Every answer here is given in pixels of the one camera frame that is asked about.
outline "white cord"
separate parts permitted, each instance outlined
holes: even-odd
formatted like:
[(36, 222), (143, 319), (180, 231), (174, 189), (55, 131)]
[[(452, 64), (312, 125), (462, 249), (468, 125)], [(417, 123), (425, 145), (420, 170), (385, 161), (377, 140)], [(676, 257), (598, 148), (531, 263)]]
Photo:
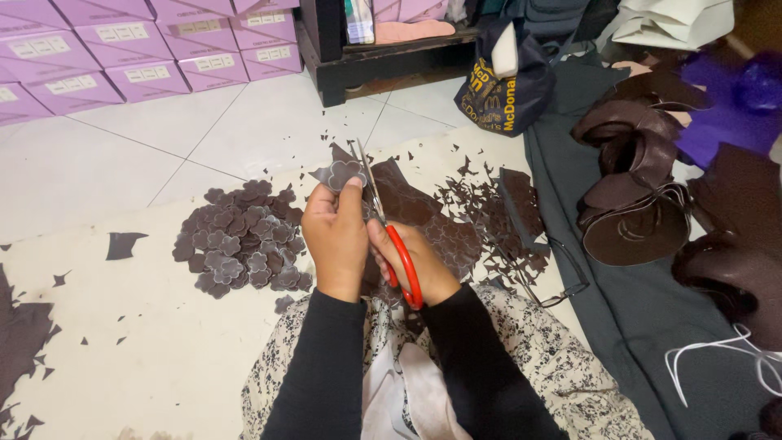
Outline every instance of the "white cord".
[[(687, 406), (687, 400), (684, 398), (684, 392), (682, 391), (681, 382), (679, 381), (679, 365), (678, 365), (679, 356), (681, 356), (682, 353), (684, 353), (686, 350), (694, 350), (696, 348), (703, 348), (703, 347), (728, 348), (730, 350), (747, 353), (748, 355), (752, 356), (753, 358), (755, 358), (755, 370), (758, 374), (758, 381), (760, 381), (760, 384), (769, 393), (778, 397), (782, 397), (782, 377), (780, 377), (779, 372), (777, 372), (777, 369), (774, 368), (773, 364), (769, 362), (769, 360), (773, 360), (774, 362), (782, 363), (782, 358), (776, 353), (767, 352), (765, 350), (761, 350), (760, 348), (755, 347), (755, 345), (748, 340), (748, 338), (752, 335), (752, 332), (749, 331), (749, 329), (746, 326), (743, 326), (741, 324), (734, 324), (734, 330), (736, 330), (736, 333), (738, 333), (738, 337), (733, 337), (731, 339), (725, 339), (723, 341), (715, 341), (715, 342), (698, 342), (695, 344), (689, 344), (687, 347), (674, 348), (673, 350), (668, 350), (667, 352), (665, 352), (665, 366), (668, 367), (668, 373), (671, 375), (671, 380), (673, 380), (673, 386), (676, 387), (676, 392), (679, 393), (679, 399), (681, 399), (685, 408), (687, 408), (688, 406)], [(734, 347), (733, 345), (726, 345), (729, 344), (730, 342), (737, 342), (737, 341), (746, 342), (755, 351), (750, 352), (749, 350), (745, 350), (739, 347)], [(677, 353), (673, 357), (673, 368), (671, 368), (669, 355), (673, 352), (677, 352)], [(777, 379), (777, 383), (779, 384), (779, 388), (778, 388), (779, 391), (773, 390), (766, 383), (766, 379), (763, 378), (763, 366), (768, 366), (774, 378)]]

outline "mcdonald's bag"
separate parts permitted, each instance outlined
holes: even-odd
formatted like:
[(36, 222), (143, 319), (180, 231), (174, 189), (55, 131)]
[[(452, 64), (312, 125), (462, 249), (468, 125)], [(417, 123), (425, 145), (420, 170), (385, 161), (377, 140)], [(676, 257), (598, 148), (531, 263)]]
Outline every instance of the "mcdonald's bag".
[(480, 128), (515, 137), (546, 110), (557, 80), (543, 49), (523, 30), (523, 19), (513, 20), (518, 73), (509, 78), (494, 76), (491, 53), (510, 22), (510, 18), (497, 19), (478, 36), (475, 66), (454, 102)]

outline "stack of boxes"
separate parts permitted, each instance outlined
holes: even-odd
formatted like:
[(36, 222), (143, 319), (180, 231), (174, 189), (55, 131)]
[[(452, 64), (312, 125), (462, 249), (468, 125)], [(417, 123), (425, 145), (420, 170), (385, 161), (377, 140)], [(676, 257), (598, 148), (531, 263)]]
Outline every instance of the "stack of boxes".
[(0, 125), (300, 72), (297, 6), (1, 0)]

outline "person's left hand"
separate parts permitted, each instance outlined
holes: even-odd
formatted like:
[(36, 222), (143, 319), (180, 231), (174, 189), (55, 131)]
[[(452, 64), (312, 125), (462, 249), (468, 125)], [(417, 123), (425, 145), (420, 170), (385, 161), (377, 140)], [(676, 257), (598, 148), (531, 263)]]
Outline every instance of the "person's left hand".
[(359, 301), (369, 248), (361, 217), (362, 191), (361, 180), (354, 177), (338, 201), (321, 183), (310, 195), (301, 219), (302, 235), (315, 261), (317, 289), (348, 302)]

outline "curved leather piece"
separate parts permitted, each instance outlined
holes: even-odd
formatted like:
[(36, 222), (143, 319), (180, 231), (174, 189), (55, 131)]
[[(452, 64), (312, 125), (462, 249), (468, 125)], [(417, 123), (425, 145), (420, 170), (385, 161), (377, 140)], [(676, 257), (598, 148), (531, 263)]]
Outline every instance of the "curved leather piece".
[(630, 266), (675, 254), (688, 240), (687, 187), (668, 183), (613, 211), (585, 210), (579, 218), (583, 245), (595, 260)]
[(669, 70), (653, 70), (618, 82), (601, 101), (612, 99), (636, 101), (668, 111), (708, 110), (714, 105), (706, 92)]
[[(782, 351), (782, 201), (780, 167), (768, 157), (721, 145), (706, 173), (690, 180), (696, 218), (708, 234), (676, 256), (673, 274), (685, 286), (717, 298), (731, 321), (752, 332), (761, 348)], [(745, 301), (756, 303), (742, 309)]]
[(649, 196), (670, 181), (676, 146), (650, 130), (622, 133), (600, 152), (600, 179), (584, 195), (584, 203), (619, 209)]
[(583, 145), (601, 146), (617, 135), (646, 129), (669, 141), (679, 138), (681, 124), (662, 110), (628, 100), (611, 100), (593, 107), (582, 117), (570, 135)]

